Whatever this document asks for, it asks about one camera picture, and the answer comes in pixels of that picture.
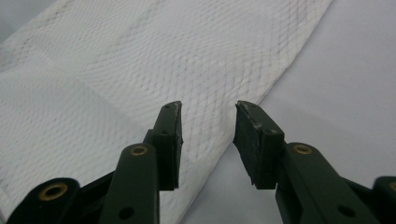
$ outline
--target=screw hole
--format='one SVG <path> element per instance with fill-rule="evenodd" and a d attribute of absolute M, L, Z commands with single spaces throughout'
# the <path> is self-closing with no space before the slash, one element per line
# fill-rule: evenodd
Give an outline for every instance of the screw hole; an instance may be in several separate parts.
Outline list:
<path fill-rule="evenodd" d="M 303 145 L 298 145 L 294 147 L 294 150 L 299 154 L 309 155 L 312 154 L 312 149 Z"/>
<path fill-rule="evenodd" d="M 146 147 L 134 147 L 131 150 L 131 154 L 133 156 L 140 156 L 143 154 L 146 154 L 148 152 L 148 149 Z"/>
<path fill-rule="evenodd" d="M 346 217 L 356 216 L 355 211 L 353 211 L 350 207 L 346 207 L 343 205 L 338 206 L 338 211 Z"/>
<path fill-rule="evenodd" d="M 47 190 L 46 195 L 51 197 L 51 196 L 54 196 L 56 194 L 59 194 L 61 191 L 62 191 L 62 188 L 57 186 L 57 187 L 54 187 L 53 189 Z"/>
<path fill-rule="evenodd" d="M 134 209 L 132 207 L 124 207 L 119 212 L 120 219 L 128 219 L 134 215 Z"/>
<path fill-rule="evenodd" d="M 46 186 L 38 194 L 38 199 L 41 201 L 52 201 L 64 195 L 67 192 L 67 185 L 65 183 L 55 183 Z"/>

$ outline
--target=white towel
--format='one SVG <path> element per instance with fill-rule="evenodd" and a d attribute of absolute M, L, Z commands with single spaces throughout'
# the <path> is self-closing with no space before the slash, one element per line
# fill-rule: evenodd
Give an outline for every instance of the white towel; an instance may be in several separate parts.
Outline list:
<path fill-rule="evenodd" d="M 36 185 L 81 186 L 143 141 L 180 100 L 177 223 L 233 139 L 234 104 L 258 103 L 331 0 L 59 0 L 0 45 L 0 209 Z"/>

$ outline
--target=textured fabric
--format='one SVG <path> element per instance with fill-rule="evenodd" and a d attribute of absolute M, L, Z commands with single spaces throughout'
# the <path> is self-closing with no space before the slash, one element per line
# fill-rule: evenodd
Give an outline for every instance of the textured fabric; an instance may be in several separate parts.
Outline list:
<path fill-rule="evenodd" d="M 183 103 L 177 223 L 233 138 L 234 104 L 259 102 L 331 0 L 60 0 L 0 45 L 0 209 L 53 177 L 81 186 Z"/>

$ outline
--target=white fabric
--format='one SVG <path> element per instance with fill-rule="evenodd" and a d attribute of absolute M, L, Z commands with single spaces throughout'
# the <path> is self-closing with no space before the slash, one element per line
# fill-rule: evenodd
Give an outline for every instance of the white fabric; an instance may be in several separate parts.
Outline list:
<path fill-rule="evenodd" d="M 183 102 L 177 223 L 233 138 L 234 104 L 259 102 L 331 0 L 61 0 L 0 45 L 0 208 L 48 179 L 83 186 Z"/>

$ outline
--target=white surface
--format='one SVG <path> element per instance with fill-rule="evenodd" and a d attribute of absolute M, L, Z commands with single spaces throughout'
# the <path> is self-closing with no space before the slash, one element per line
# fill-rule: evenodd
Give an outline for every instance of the white surface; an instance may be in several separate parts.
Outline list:
<path fill-rule="evenodd" d="M 0 206 L 37 184 L 85 185 L 181 100 L 180 189 L 161 194 L 176 223 L 233 138 L 234 104 L 258 102 L 330 0 L 60 0 L 0 45 Z"/>
<path fill-rule="evenodd" d="M 287 142 L 318 148 L 342 176 L 371 187 L 396 175 L 396 2 L 335 0 L 260 103 Z M 182 224 L 282 223 L 274 192 L 250 185 L 230 146 Z"/>

